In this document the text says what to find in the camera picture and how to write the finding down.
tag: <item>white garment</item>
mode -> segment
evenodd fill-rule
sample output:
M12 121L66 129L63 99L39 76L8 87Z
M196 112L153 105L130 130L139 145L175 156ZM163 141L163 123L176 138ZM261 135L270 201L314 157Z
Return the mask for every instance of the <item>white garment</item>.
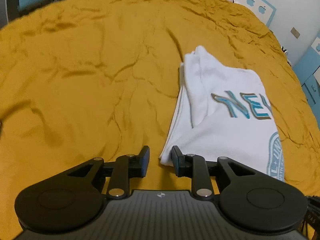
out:
M222 65L202 46L186 54L180 68L180 93L162 164L172 165L174 145L183 154L207 161L227 156L284 180L282 146L259 76Z

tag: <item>black equipment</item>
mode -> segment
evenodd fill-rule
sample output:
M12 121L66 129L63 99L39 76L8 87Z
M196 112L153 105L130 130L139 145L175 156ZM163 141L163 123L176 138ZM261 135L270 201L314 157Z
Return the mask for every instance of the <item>black equipment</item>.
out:
M227 157L206 162L177 146L171 157L176 176L192 179L191 191L130 192L129 179L147 173L148 146L115 162L91 159L27 187L15 201L23 228L16 240L305 239L297 229L308 202L295 187Z

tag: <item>bed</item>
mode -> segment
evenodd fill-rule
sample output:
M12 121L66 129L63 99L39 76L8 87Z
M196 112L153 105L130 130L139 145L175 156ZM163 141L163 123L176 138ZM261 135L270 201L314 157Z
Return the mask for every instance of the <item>bed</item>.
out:
M227 0L65 0L0 31L0 239L20 231L25 187L94 157L151 150L139 189L185 189L159 164L183 55L203 45L261 78L281 138L285 181L320 195L320 132L273 33Z

